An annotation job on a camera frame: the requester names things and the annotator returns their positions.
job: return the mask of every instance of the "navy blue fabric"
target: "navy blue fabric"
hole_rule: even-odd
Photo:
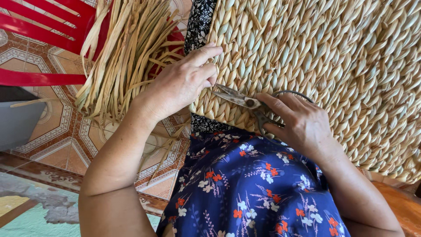
[[[242,129],[190,137],[157,229],[175,236],[349,236],[318,166]]]

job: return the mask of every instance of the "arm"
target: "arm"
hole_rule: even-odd
[[[279,99],[258,94],[257,99],[285,122],[285,128],[269,123],[264,128],[314,161],[323,171],[351,235],[403,236],[399,222],[381,193],[354,167],[332,137],[326,111],[291,93]]]
[[[133,99],[124,121],[86,171],[79,194],[81,236],[156,236],[133,185],[146,139],[157,122],[215,83],[216,67],[205,63],[220,53],[222,48],[213,43],[192,51]]]

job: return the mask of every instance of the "rusty scissors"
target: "rusty scissors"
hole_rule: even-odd
[[[258,110],[259,107],[261,107],[263,105],[266,106],[266,104],[264,104],[263,102],[260,102],[258,99],[247,97],[245,94],[240,93],[240,92],[238,92],[234,89],[231,89],[227,86],[223,86],[223,85],[218,84],[218,83],[216,83],[215,85],[218,86],[218,88],[220,88],[222,91],[225,92],[225,93],[223,93],[223,92],[212,92],[216,96],[219,96],[223,99],[226,99],[226,100],[228,100],[228,101],[230,101],[234,104],[246,107],[247,109],[249,109],[253,112],[254,116],[257,119],[257,125],[259,127],[259,131],[262,134],[262,136],[264,136],[266,139],[268,139],[270,142],[272,142],[276,145],[279,145],[279,146],[282,146],[282,147],[289,147],[287,145],[282,145],[281,143],[275,142],[273,139],[270,139],[269,137],[267,137],[265,135],[265,133],[263,132],[263,124],[265,124],[265,123],[275,124],[276,126],[279,126],[281,128],[285,127],[285,124],[282,124],[282,123],[276,122],[272,119],[269,119],[268,117],[265,116],[265,114],[262,111]],[[305,98],[310,103],[313,103],[313,101],[310,98],[308,98],[307,96],[303,95],[302,93],[299,93],[299,92],[296,92],[296,91],[290,91],[290,90],[278,91],[278,92],[275,92],[272,96],[276,97],[281,93],[297,94],[297,95]]]

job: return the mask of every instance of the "braided weave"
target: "braided weave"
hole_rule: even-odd
[[[307,95],[328,112],[355,166],[414,183],[421,178],[420,9],[419,0],[218,0],[208,36],[224,48],[213,59],[217,83],[250,97]],[[190,111],[258,131],[253,114],[211,91]]]

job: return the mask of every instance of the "hand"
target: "hand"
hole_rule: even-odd
[[[265,102],[279,115],[285,128],[265,123],[263,128],[276,135],[300,154],[319,164],[344,154],[342,146],[332,137],[329,118],[325,110],[292,93],[284,93],[279,99],[259,93],[257,99]]]
[[[158,122],[194,102],[200,92],[216,82],[216,66],[206,63],[222,53],[211,42],[165,67],[145,92],[135,98],[148,117]]]

